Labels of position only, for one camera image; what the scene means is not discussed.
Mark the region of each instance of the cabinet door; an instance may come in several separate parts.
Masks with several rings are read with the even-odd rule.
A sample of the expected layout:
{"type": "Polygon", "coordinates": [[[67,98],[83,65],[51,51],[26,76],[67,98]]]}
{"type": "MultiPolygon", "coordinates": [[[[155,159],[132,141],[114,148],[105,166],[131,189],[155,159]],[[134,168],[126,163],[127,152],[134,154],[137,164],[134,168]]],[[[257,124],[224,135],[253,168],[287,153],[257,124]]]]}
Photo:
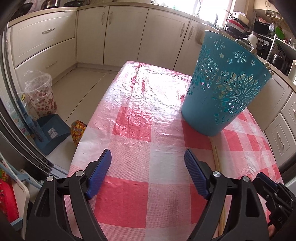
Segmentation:
{"type": "Polygon", "coordinates": [[[192,76],[202,47],[196,40],[200,29],[201,23],[190,20],[174,71],[192,76]]]}
{"type": "Polygon", "coordinates": [[[103,65],[104,42],[109,7],[79,10],[77,62],[103,65]]]}
{"type": "Polygon", "coordinates": [[[149,9],[138,62],[173,70],[189,19],[149,9]]]}
{"type": "Polygon", "coordinates": [[[54,44],[75,37],[76,11],[53,12],[11,27],[14,67],[54,44]]]}
{"type": "Polygon", "coordinates": [[[254,9],[263,9],[267,10],[268,1],[267,0],[255,0],[254,1],[254,9]]]}
{"type": "Polygon", "coordinates": [[[278,167],[296,154],[296,141],[282,114],[265,130],[278,167]]]}
{"type": "Polygon", "coordinates": [[[148,8],[112,6],[109,10],[104,65],[137,61],[148,8]]]}
{"type": "Polygon", "coordinates": [[[292,92],[288,102],[281,110],[283,117],[286,119],[292,133],[296,137],[296,93],[292,92]]]}
{"type": "Polygon", "coordinates": [[[262,131],[266,130],[279,114],[291,92],[289,85],[275,73],[248,105],[262,131]]]}
{"type": "Polygon", "coordinates": [[[51,46],[27,59],[15,69],[15,72],[23,91],[26,87],[24,75],[28,70],[39,70],[48,73],[52,76],[53,83],[55,83],[55,77],[74,64],[76,64],[75,38],[72,38],[51,46]]]}
{"type": "Polygon", "coordinates": [[[267,7],[268,10],[271,10],[271,11],[274,11],[274,12],[279,12],[276,9],[276,7],[270,1],[267,1],[267,5],[268,5],[268,7],[267,7]]]}

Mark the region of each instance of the pink checkered tablecloth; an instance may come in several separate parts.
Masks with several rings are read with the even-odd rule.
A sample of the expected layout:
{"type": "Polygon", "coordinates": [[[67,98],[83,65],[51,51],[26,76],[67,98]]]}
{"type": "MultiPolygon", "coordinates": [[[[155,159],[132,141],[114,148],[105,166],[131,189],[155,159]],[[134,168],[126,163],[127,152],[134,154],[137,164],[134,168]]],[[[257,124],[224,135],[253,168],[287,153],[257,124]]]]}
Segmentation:
{"type": "MultiPolygon", "coordinates": [[[[109,241],[187,240],[199,220],[206,202],[186,169],[185,150],[216,167],[209,138],[181,116],[190,80],[128,61],[93,114],[69,176],[96,161],[105,148],[111,151],[107,176],[90,201],[109,241]]],[[[226,177],[253,179],[264,172],[281,181],[267,140],[247,109],[212,140],[226,177]]],[[[73,234],[80,237],[69,197],[65,202],[73,234]]]]}

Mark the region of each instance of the perforated plastic basket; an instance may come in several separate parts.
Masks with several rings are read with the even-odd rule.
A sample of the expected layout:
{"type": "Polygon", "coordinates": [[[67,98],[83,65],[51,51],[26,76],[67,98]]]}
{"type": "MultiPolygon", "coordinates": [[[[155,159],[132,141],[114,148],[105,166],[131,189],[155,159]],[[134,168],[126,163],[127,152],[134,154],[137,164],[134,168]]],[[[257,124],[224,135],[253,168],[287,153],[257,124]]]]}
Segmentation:
{"type": "Polygon", "coordinates": [[[215,136],[247,107],[271,74],[241,45],[221,34],[205,32],[181,111],[192,128],[215,136]]]}

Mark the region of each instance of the metal screw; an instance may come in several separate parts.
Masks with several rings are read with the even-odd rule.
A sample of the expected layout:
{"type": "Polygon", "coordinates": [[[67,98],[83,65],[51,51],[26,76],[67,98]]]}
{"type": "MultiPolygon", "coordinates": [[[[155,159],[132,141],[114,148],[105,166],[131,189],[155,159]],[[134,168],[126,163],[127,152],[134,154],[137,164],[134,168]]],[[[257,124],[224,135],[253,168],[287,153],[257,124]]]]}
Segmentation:
{"type": "Polygon", "coordinates": [[[243,176],[242,179],[243,179],[246,183],[250,181],[249,177],[247,177],[247,176],[243,176]]]}
{"type": "Polygon", "coordinates": [[[217,171],[214,171],[213,172],[213,176],[214,177],[220,177],[221,176],[221,173],[220,172],[217,172],[217,171]]]}
{"type": "Polygon", "coordinates": [[[46,181],[51,182],[53,179],[54,179],[53,176],[49,176],[49,177],[47,177],[46,181]]]}
{"type": "Polygon", "coordinates": [[[83,176],[83,174],[84,174],[84,171],[78,171],[78,172],[75,173],[75,175],[77,177],[81,177],[81,176],[83,176]]]}

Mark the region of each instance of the trash can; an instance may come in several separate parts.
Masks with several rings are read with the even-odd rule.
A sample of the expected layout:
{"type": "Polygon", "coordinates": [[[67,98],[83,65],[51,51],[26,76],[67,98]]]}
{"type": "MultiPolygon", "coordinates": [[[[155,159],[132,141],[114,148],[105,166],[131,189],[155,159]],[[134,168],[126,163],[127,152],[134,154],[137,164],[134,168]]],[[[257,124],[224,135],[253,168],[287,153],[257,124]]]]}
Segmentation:
{"type": "Polygon", "coordinates": [[[57,104],[52,92],[52,77],[40,71],[25,74],[25,93],[39,117],[55,114],[57,104]]]}
{"type": "Polygon", "coordinates": [[[257,56],[221,34],[205,31],[181,107],[182,116],[199,133],[215,136],[247,107],[270,78],[257,56]]]}

